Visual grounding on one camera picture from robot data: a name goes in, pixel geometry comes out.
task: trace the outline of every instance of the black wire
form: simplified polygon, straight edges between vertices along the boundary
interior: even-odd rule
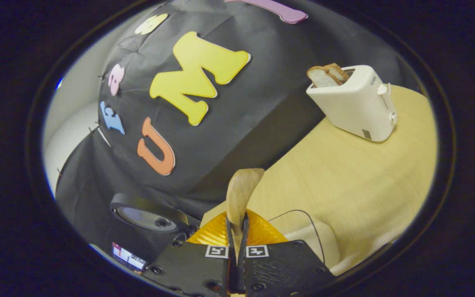
[[[301,210],[301,209],[289,210],[289,211],[287,211],[287,212],[284,212],[283,214],[280,214],[280,215],[277,216],[277,217],[274,217],[274,218],[270,219],[269,222],[272,221],[272,220],[274,220],[274,219],[279,218],[280,216],[286,215],[286,214],[288,214],[289,212],[292,212],[292,211],[301,211],[301,212],[303,212],[304,214],[307,215],[307,217],[308,217],[309,220],[311,221],[311,225],[312,225],[313,228],[315,229],[316,237],[318,238],[318,244],[320,245],[320,250],[322,250],[322,262],[324,262],[324,264],[325,264],[325,263],[326,263],[326,257],[324,256],[324,248],[322,247],[322,241],[320,240],[320,235],[318,235],[318,231],[317,231],[317,229],[316,229],[316,227],[315,227],[315,223],[313,222],[313,219],[312,219],[311,216],[307,213],[307,211]]]

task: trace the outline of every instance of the light wood surface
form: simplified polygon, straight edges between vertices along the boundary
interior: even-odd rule
[[[437,163],[430,103],[398,86],[392,86],[392,100],[398,123],[388,140],[367,141],[325,118],[265,171],[248,204],[267,220],[301,209],[330,227],[329,235],[320,239],[325,250],[338,250],[336,259],[326,260],[334,274],[396,239],[430,190]],[[225,203],[210,210],[201,225],[224,210]],[[287,214],[272,224],[285,235],[309,226],[305,216],[300,218]]]
[[[243,238],[243,220],[247,204],[265,171],[261,168],[240,169],[234,173],[226,190],[226,217],[232,227],[236,261],[241,239]]]

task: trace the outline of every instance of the screw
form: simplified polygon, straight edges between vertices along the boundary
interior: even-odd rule
[[[151,272],[156,273],[156,274],[161,274],[161,273],[162,273],[162,269],[160,269],[159,267],[153,267],[153,268],[151,269]]]
[[[252,286],[252,289],[254,291],[261,291],[262,289],[265,289],[265,286],[262,285],[262,284],[255,284],[255,285]]]

